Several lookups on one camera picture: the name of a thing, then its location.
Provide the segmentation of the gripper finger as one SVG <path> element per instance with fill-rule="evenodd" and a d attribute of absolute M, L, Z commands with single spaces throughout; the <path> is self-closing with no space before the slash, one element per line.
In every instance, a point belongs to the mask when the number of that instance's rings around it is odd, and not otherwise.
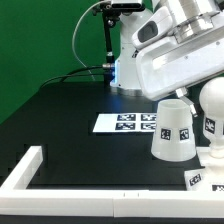
<path fill-rule="evenodd" d="M 194 103 L 187 97 L 188 90 L 186 87 L 181 87 L 175 91 L 177 97 L 182 100 L 185 104 L 187 104 L 190 108 L 190 111 L 194 117 L 197 117 L 197 111 L 194 106 Z"/>

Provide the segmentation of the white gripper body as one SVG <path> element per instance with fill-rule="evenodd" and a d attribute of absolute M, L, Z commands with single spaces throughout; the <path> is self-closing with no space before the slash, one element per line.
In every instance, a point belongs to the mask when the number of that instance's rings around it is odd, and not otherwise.
<path fill-rule="evenodd" d="M 224 8 L 156 6 L 132 43 L 143 94 L 161 99 L 224 73 Z"/>

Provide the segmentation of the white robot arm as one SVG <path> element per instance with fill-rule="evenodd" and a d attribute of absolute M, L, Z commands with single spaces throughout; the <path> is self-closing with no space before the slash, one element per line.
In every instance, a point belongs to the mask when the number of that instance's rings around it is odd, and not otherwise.
<path fill-rule="evenodd" d="M 175 94 L 187 105 L 187 89 L 224 73 L 224 0 L 112 0 L 121 15 L 121 51 L 113 91 L 152 101 Z"/>

